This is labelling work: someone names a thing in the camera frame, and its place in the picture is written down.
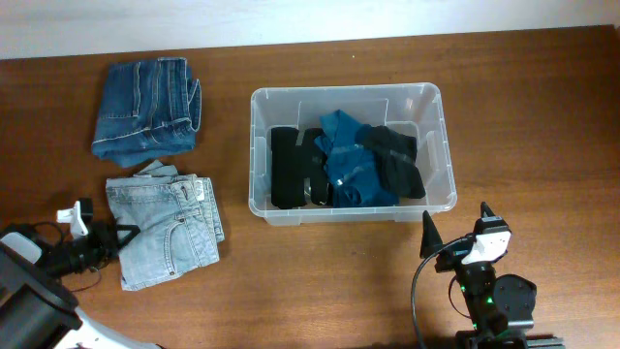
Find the light blue jeans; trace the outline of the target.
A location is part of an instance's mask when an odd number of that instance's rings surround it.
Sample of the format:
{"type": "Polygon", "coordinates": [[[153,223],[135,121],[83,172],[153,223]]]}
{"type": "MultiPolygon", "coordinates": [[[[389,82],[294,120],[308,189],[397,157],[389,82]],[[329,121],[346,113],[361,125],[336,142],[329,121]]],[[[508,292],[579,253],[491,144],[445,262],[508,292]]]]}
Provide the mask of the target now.
{"type": "Polygon", "coordinates": [[[121,287],[139,291],[220,261],[225,240],[211,179],[180,174],[156,160],[129,177],[106,182],[119,225],[139,233],[119,252],[121,287]]]}

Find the dark grey garment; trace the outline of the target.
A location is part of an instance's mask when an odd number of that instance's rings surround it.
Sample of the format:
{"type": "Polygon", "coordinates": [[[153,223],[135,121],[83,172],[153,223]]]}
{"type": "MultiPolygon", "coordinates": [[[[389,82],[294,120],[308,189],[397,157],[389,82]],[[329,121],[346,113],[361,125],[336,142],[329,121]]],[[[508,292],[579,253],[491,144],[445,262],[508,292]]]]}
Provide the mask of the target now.
{"type": "Polygon", "coordinates": [[[416,160],[417,139],[385,125],[362,125],[356,141],[373,152],[381,184],[398,197],[422,199],[426,195],[416,160]]]}

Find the blue garment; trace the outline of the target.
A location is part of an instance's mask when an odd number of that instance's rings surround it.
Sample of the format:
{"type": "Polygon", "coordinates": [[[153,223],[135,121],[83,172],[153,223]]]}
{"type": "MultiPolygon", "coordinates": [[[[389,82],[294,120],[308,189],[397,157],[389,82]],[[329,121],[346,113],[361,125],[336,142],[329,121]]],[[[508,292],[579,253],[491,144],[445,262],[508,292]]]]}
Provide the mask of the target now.
{"type": "Polygon", "coordinates": [[[399,198],[384,189],[374,153],[357,140],[366,131],[344,111],[320,117],[323,133],[315,145],[326,156],[324,170],[332,186],[332,205],[336,208],[395,206],[399,198]]]}

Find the dark blue jeans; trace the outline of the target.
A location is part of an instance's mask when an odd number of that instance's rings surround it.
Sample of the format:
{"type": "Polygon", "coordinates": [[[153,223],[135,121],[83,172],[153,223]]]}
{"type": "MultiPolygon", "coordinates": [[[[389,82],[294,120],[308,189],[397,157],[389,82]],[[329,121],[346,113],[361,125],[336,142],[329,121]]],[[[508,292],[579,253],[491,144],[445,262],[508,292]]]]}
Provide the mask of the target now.
{"type": "Polygon", "coordinates": [[[195,148],[201,82],[184,57],[112,64],[99,106],[92,153],[129,168],[195,148]]]}

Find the black garment with tape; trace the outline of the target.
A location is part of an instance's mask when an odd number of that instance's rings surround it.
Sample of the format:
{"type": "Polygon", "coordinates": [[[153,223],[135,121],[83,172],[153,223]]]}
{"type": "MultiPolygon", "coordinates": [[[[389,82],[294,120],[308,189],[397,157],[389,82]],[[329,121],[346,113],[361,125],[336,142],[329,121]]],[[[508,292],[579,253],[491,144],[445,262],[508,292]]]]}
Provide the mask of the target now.
{"type": "Polygon", "coordinates": [[[321,128],[299,131],[293,127],[271,130],[271,203],[280,209],[313,204],[332,206],[332,185],[326,155],[315,144],[321,128]]]}

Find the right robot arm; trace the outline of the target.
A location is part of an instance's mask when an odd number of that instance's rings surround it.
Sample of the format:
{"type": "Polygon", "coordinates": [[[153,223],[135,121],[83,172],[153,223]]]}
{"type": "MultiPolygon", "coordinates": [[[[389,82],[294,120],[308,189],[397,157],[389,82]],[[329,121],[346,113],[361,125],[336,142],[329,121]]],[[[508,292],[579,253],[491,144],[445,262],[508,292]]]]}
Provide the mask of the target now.
{"type": "Polygon", "coordinates": [[[473,231],[444,242],[429,212],[422,214],[422,239],[418,266],[411,286],[412,320],[418,346],[424,348],[417,317],[416,290],[421,272],[430,261],[435,271],[454,273],[450,285],[457,284],[472,323],[470,331],[454,337],[456,348],[563,348],[562,338],[553,335],[529,336],[534,327],[537,286],[516,274],[498,276],[494,264],[508,252],[512,238],[509,224],[485,202],[473,231]]]}

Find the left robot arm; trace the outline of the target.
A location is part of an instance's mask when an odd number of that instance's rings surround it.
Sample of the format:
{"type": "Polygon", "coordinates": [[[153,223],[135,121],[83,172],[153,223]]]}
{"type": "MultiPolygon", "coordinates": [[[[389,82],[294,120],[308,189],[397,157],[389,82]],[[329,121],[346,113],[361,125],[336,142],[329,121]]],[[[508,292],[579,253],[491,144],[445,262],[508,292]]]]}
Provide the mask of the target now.
{"type": "Polygon", "coordinates": [[[1,346],[3,348],[155,348],[88,317],[77,290],[61,278],[100,273],[133,239],[136,226],[93,222],[86,234],[48,243],[38,224],[11,224],[1,233],[1,346]]]}

